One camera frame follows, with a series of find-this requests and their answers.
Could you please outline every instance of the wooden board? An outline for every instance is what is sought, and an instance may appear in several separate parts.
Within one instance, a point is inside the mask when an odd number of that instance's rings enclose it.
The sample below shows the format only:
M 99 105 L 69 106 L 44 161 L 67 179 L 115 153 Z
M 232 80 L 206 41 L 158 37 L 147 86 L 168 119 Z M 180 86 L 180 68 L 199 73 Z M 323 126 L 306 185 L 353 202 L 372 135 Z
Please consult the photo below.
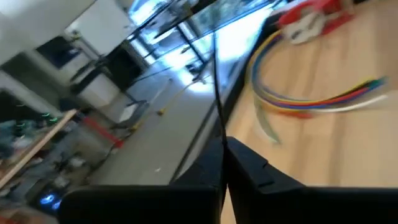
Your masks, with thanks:
M 40 140 L 38 140 L 33 146 L 26 149 L 26 151 L 21 155 L 15 163 L 13 163 L 10 167 L 8 167 L 5 171 L 1 173 L 0 176 L 0 189 L 4 187 L 4 185 L 11 180 L 11 178 L 18 173 L 19 170 L 23 168 L 23 166 L 29 162 L 29 160 L 41 150 L 41 148 L 50 141 L 50 139 L 59 132 L 64 125 L 75 115 L 76 110 L 70 110 L 63 115 L 63 118 L 48 132 L 46 133 Z
M 278 93 L 317 100 L 367 78 L 388 76 L 398 88 L 398 1 L 356 6 L 354 20 L 302 45 L 283 42 L 262 61 L 262 81 Z M 262 132 L 253 93 L 245 86 L 228 123 L 228 136 L 248 145 L 282 172 L 307 185 L 398 187 L 398 94 L 367 109 L 308 120 L 270 114 L 281 138 Z M 229 197 L 222 223 L 234 223 Z

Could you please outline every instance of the gray floor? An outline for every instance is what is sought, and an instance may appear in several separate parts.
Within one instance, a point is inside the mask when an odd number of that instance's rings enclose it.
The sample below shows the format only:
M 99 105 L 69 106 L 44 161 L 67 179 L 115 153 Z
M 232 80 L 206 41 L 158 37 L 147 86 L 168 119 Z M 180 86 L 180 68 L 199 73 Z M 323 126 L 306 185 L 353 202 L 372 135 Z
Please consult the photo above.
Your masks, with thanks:
M 232 65 L 243 64 L 248 49 L 252 47 L 258 30 L 269 13 L 271 13 L 270 10 L 261 9 L 218 31 L 218 69 L 220 82 L 223 85 L 223 97 L 229 93 L 236 79 L 236 76 L 228 78 Z M 164 58 L 163 62 L 157 62 L 156 66 L 147 71 L 147 74 L 161 70 L 173 62 L 181 63 L 183 58 L 176 58 L 176 55 L 171 54 L 169 58 Z M 208 65 L 204 76 L 212 75 L 212 66 L 212 63 Z M 138 100 L 150 101 L 169 78 L 172 78 L 173 82 L 154 101 L 148 119 L 126 140 L 124 147 L 111 155 L 93 175 L 91 179 L 93 184 L 161 185 L 170 182 L 214 102 L 214 93 L 212 77 L 209 77 L 207 84 L 196 83 L 184 91 L 163 116 L 155 114 L 155 111 L 163 108 L 177 92 L 191 82 L 192 75 L 178 66 L 139 82 L 128 91 Z M 184 170 L 200 153 L 206 133 L 210 131 L 211 121 L 215 119 L 216 112 L 213 111 L 209 125 L 205 126 L 202 135 L 199 136 L 183 167 Z

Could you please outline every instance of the wire bundle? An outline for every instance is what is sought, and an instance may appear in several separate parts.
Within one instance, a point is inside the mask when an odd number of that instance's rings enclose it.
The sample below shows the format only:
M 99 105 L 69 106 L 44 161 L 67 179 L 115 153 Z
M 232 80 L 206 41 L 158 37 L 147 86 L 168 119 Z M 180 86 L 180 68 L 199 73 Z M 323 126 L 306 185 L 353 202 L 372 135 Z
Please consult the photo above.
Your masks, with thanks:
M 360 96 L 363 96 L 366 93 L 374 90 L 375 88 L 383 85 L 384 78 L 367 80 L 340 95 L 317 101 L 295 100 L 273 92 L 259 81 L 259 67 L 261 64 L 261 58 L 263 58 L 265 54 L 281 40 L 282 35 L 280 34 L 280 30 L 273 33 L 256 50 L 248 66 L 248 75 L 250 77 L 250 82 L 256 96 L 269 108 L 275 110 L 276 112 L 289 116 L 296 116 L 298 118 L 309 118 L 312 116 L 311 112 L 333 113 L 355 110 L 370 105 L 371 103 L 375 103 L 379 100 L 383 100 L 387 97 L 386 95 L 381 95 L 369 101 L 359 103 L 357 105 L 337 108 L 338 105 L 342 103 L 349 103 L 350 101 L 353 101 Z

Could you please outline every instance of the blue light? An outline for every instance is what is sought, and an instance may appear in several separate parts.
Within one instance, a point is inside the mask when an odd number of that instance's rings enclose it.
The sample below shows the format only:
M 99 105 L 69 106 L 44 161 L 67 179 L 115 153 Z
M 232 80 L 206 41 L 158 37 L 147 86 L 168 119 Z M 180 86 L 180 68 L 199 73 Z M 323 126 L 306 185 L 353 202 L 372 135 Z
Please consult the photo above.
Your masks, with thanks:
M 55 202 L 55 204 L 52 205 L 52 210 L 58 210 L 58 208 L 60 207 L 61 204 L 61 200 L 59 200 L 58 202 Z
M 52 195 L 52 194 L 47 195 L 47 196 L 45 196 L 44 198 L 40 199 L 40 203 L 41 203 L 42 205 L 46 205 L 46 204 L 48 204 L 48 203 L 51 203 L 51 202 L 54 200 L 54 198 L 55 198 L 55 196 Z

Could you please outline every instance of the shelf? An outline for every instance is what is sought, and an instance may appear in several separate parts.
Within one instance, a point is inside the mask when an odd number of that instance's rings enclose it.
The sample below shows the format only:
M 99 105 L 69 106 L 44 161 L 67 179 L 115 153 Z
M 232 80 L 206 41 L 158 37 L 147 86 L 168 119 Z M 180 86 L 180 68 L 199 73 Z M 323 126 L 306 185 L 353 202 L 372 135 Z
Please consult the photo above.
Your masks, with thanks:
M 43 135 L 38 141 L 36 141 L 32 146 L 26 149 L 20 156 L 20 158 L 14 162 L 13 164 L 9 165 L 4 171 L 0 171 L 0 189 L 4 187 L 12 177 L 14 177 L 18 171 L 20 171 L 25 164 L 27 164 L 30 159 L 39 152 L 43 146 L 50 141 L 50 139 L 59 132 L 64 125 L 73 118 L 76 114 L 76 110 L 70 110 L 66 112 L 63 118 L 46 134 Z

